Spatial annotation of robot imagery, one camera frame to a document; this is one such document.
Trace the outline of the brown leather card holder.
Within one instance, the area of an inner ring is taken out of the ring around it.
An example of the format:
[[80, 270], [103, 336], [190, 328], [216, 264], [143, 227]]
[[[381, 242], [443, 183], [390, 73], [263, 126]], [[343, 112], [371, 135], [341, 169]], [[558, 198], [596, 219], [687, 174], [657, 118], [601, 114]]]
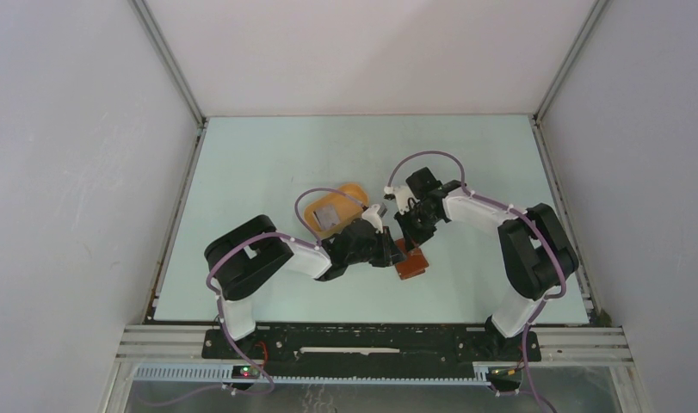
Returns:
[[397, 239], [395, 245], [405, 255], [405, 259], [402, 262], [394, 265], [400, 280], [409, 280], [426, 272], [429, 262], [420, 247], [414, 247], [411, 250], [406, 249], [403, 238]]

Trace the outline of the orange plastic card tray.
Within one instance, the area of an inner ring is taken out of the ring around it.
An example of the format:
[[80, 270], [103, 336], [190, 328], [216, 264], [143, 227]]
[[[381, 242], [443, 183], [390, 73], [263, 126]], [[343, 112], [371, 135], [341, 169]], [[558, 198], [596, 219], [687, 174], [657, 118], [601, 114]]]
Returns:
[[355, 182], [339, 188], [311, 188], [295, 201], [294, 211], [301, 224], [314, 237], [323, 240], [361, 216], [369, 205], [364, 188]]

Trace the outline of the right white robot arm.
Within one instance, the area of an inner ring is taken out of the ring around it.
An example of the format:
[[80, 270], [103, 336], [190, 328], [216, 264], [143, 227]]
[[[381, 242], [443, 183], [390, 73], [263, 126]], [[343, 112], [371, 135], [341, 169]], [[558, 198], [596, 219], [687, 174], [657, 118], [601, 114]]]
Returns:
[[411, 174], [403, 185], [385, 186], [384, 196], [398, 206], [394, 218], [408, 250], [429, 241], [441, 221], [468, 224], [497, 238], [510, 288], [485, 323], [485, 351], [494, 359], [505, 360], [517, 351], [517, 336], [542, 302], [564, 293], [567, 279], [578, 270], [578, 255], [547, 204], [505, 206], [460, 180], [443, 183], [428, 168]]

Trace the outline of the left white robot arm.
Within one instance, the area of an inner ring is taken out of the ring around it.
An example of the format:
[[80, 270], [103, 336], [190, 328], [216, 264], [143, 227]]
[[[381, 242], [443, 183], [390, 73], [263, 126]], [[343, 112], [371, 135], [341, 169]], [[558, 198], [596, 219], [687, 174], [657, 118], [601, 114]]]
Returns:
[[279, 270], [325, 282], [356, 264], [388, 268], [406, 260], [380, 218], [353, 219], [338, 233], [310, 243], [278, 232], [264, 214], [211, 242], [204, 257], [206, 286], [215, 296], [218, 325], [225, 332], [222, 346], [239, 359], [256, 346], [251, 296]]

